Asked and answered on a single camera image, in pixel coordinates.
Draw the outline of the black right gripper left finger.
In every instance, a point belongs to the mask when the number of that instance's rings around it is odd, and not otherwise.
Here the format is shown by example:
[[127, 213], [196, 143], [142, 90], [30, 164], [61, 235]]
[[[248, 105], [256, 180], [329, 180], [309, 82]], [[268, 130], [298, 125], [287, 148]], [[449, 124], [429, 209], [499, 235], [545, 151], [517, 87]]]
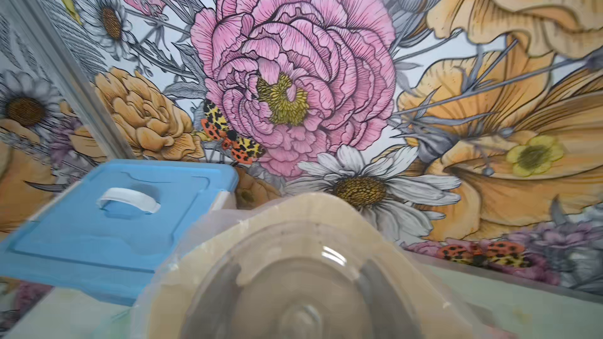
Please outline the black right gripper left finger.
[[241, 266], [222, 262], [202, 281], [185, 313], [181, 338], [230, 338], [236, 303], [243, 288], [237, 284]]

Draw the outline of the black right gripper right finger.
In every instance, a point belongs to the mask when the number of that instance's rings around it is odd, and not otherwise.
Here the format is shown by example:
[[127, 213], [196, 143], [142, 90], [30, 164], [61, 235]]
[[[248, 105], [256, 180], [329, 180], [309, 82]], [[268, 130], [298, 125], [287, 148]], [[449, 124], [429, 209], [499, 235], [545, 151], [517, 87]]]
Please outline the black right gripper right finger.
[[415, 313], [374, 261], [366, 261], [355, 281], [367, 307], [372, 338], [421, 338]]

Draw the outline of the clear jar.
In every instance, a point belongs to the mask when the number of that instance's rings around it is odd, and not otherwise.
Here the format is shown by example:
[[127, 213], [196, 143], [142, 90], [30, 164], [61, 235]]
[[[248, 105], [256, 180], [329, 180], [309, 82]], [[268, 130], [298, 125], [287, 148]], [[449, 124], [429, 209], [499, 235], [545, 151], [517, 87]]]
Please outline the clear jar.
[[422, 332], [416, 311], [382, 262], [348, 249], [344, 235], [325, 227], [262, 230], [229, 249], [212, 268], [226, 261], [242, 268], [230, 338], [372, 338], [355, 285], [366, 261], [381, 268]]

